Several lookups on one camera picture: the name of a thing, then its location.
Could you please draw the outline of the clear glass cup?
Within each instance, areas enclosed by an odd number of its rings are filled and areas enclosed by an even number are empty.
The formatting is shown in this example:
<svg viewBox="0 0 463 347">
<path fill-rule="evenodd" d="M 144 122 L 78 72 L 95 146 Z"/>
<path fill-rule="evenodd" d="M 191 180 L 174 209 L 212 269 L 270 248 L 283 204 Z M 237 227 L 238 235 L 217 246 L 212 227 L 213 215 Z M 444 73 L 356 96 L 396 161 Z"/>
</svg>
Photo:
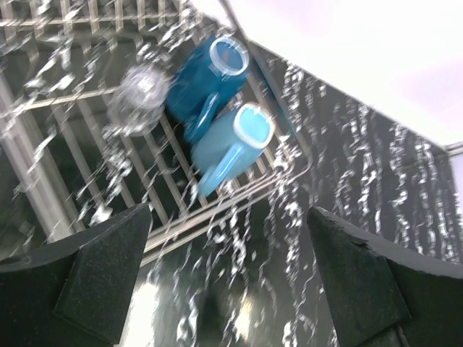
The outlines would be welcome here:
<svg viewBox="0 0 463 347">
<path fill-rule="evenodd" d="M 170 84 L 162 69 L 146 64 L 130 67 L 108 105 L 116 131 L 125 137 L 150 133 L 163 115 Z"/>
</svg>

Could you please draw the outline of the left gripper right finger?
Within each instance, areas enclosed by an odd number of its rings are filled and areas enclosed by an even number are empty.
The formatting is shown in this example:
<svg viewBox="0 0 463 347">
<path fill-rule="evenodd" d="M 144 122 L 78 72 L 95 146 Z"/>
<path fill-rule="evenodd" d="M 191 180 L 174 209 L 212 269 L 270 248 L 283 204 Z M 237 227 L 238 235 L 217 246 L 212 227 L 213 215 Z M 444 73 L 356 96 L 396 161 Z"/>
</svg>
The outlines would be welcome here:
<svg viewBox="0 0 463 347">
<path fill-rule="evenodd" d="M 462 266 L 313 206 L 310 237 L 340 346 L 461 346 Z"/>
</svg>

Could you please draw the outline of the dark blue ceramic mug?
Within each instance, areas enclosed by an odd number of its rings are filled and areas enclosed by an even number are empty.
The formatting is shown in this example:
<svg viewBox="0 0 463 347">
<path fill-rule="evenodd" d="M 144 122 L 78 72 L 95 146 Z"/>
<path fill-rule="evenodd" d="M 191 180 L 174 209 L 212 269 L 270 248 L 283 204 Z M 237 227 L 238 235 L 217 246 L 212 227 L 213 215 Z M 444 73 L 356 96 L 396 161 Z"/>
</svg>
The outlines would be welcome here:
<svg viewBox="0 0 463 347">
<path fill-rule="evenodd" d="M 194 145 L 213 118 L 242 89 L 248 50 L 232 36 L 210 36 L 199 43 L 176 73 L 166 99 L 171 115 L 184 125 L 184 141 Z"/>
</svg>

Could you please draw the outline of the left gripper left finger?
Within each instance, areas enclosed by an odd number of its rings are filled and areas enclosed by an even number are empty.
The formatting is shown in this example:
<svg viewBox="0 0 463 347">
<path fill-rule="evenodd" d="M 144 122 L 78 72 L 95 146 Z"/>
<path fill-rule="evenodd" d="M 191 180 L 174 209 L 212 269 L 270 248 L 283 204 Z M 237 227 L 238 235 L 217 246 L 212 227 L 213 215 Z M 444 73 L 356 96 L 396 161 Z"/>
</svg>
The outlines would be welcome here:
<svg viewBox="0 0 463 347">
<path fill-rule="evenodd" d="M 2 260 L 1 345 L 118 344 L 151 221 L 139 204 Z"/>
</svg>

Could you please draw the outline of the light blue floral mug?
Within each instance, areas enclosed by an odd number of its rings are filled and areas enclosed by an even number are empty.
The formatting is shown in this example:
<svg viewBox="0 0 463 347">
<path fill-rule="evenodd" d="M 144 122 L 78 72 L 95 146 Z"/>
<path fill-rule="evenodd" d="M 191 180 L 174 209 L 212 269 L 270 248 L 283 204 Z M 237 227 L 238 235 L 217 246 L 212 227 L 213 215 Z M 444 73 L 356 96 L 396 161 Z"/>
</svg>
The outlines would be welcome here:
<svg viewBox="0 0 463 347">
<path fill-rule="evenodd" d="M 257 103 L 214 120 L 192 147 L 192 164 L 201 175 L 198 195 L 207 197 L 224 181 L 243 174 L 268 147 L 274 132 L 272 115 Z"/>
</svg>

